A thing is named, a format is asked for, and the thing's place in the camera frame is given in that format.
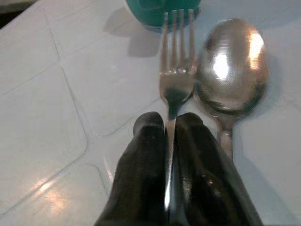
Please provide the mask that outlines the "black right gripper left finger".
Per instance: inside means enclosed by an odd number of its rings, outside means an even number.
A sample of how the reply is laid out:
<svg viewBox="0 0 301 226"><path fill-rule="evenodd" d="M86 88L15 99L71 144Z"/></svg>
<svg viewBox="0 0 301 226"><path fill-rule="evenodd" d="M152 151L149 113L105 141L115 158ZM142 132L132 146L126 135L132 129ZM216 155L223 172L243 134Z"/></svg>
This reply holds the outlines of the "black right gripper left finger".
<svg viewBox="0 0 301 226"><path fill-rule="evenodd" d="M147 112L134 123L133 138L123 152L109 199L97 226L163 226L166 224L164 123Z"/></svg>

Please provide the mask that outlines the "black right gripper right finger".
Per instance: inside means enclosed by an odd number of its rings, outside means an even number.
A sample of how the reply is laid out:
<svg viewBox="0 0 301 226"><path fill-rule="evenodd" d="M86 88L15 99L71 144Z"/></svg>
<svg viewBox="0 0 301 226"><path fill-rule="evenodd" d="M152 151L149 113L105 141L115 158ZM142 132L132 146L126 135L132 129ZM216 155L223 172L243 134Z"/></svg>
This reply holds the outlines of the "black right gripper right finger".
<svg viewBox="0 0 301 226"><path fill-rule="evenodd" d="M178 116L175 140L189 225L262 225L234 163L199 116Z"/></svg>

